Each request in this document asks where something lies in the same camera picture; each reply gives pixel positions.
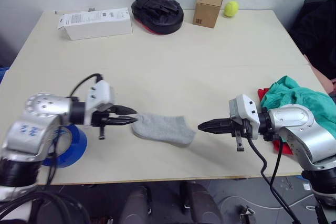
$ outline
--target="white table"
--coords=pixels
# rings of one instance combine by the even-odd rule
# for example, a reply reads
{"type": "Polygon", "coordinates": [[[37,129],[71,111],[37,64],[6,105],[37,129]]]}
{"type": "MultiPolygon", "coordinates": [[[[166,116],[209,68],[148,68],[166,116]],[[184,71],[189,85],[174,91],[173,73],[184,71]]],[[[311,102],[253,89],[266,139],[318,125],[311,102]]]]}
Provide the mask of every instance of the white table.
{"type": "MultiPolygon", "coordinates": [[[[59,37],[61,32],[51,24],[57,17],[43,14],[0,85],[1,141],[30,95],[67,96],[79,80],[99,72],[114,87],[117,104],[139,112],[184,115],[197,132],[195,140],[187,148],[142,140],[126,125],[107,127],[102,141],[97,128],[81,127],[88,147],[79,161],[58,170],[54,184],[260,176],[261,161],[247,141],[245,151],[239,153],[229,134],[197,131],[197,125],[228,117],[228,100],[238,94],[258,102],[257,89],[284,75],[301,86],[322,92],[323,88],[272,11],[238,14],[234,19],[219,17],[215,29],[185,22],[175,34],[155,36],[133,23],[133,35],[81,41],[59,37]],[[202,42],[194,43],[194,38],[202,42]],[[224,53],[230,45],[241,46],[224,53]]],[[[81,99],[89,85],[78,91],[81,99]]],[[[261,137],[255,144],[269,163],[269,175],[277,154],[261,137]]],[[[278,175],[300,172],[293,157],[281,159],[278,175]]],[[[38,177],[41,184],[46,175],[43,167],[38,177]]]]}

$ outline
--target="green cloth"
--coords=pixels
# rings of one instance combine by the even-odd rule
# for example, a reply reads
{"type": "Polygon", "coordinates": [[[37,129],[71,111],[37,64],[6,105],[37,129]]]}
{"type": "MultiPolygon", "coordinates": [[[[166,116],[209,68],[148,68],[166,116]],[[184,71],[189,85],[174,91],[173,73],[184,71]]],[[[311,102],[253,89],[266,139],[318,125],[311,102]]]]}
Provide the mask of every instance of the green cloth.
{"type": "Polygon", "coordinates": [[[302,88],[292,78],[284,76],[272,84],[261,106],[274,109],[289,103],[309,108],[316,122],[336,138],[336,104],[327,94],[302,88]]]}

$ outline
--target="blue tape roll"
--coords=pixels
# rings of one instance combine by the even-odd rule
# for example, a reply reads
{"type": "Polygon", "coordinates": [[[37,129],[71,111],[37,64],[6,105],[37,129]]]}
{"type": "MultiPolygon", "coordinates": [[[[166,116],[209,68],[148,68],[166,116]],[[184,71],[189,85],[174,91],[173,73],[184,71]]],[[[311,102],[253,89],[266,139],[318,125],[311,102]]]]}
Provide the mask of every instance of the blue tape roll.
{"type": "MultiPolygon", "coordinates": [[[[73,124],[65,128],[68,129],[68,131],[72,135],[72,141],[69,148],[57,157],[58,168],[64,168],[74,164],[77,160],[81,158],[87,146],[87,138],[83,131],[81,131],[73,124]]],[[[66,131],[63,130],[60,137],[62,137],[65,132],[66,131]]],[[[42,164],[50,166],[52,164],[51,158],[46,158],[42,164]]]]}

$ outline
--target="floor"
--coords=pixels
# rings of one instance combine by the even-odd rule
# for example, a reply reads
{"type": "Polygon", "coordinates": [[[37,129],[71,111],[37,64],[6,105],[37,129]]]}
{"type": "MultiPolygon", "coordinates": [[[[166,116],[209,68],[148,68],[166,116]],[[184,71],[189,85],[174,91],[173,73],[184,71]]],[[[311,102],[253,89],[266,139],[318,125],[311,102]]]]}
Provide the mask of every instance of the floor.
{"type": "MultiPolygon", "coordinates": [[[[265,207],[278,207],[279,204],[271,194],[267,184],[261,178],[250,179],[219,179],[198,180],[197,183],[207,188],[214,197],[221,210],[224,223],[238,224],[238,209],[248,205],[255,213],[257,224],[283,224],[292,223],[284,210],[270,210],[248,203],[240,198],[228,198],[228,196],[241,196],[255,204],[265,207]]],[[[296,177],[277,177],[275,188],[282,194],[288,204],[311,194],[305,190],[304,180],[296,177]]],[[[152,191],[153,206],[151,223],[165,224],[174,222],[192,222],[189,214],[183,215],[179,206],[180,182],[150,182],[150,183],[124,183],[124,184],[100,184],[94,186],[52,186],[51,190],[61,191],[77,198],[88,210],[91,216],[108,216],[113,218],[113,223],[118,223],[119,214],[125,200],[132,189],[139,185],[146,185],[152,191]]],[[[296,204],[292,210],[301,223],[317,223],[315,211],[307,210],[306,206],[314,206],[314,197],[296,204]]],[[[52,205],[43,206],[38,223],[61,223],[52,205]]]]}

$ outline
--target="tennis ball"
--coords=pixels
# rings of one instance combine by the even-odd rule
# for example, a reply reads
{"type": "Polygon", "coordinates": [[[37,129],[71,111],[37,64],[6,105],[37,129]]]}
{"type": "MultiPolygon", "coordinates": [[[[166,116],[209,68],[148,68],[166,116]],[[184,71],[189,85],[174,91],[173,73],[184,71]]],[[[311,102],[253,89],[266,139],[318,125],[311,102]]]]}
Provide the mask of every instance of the tennis ball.
{"type": "Polygon", "coordinates": [[[233,17],[238,12],[238,9],[239,9],[238,2],[237,1],[230,1],[229,3],[227,3],[225,5],[224,15],[226,17],[233,17]]]}

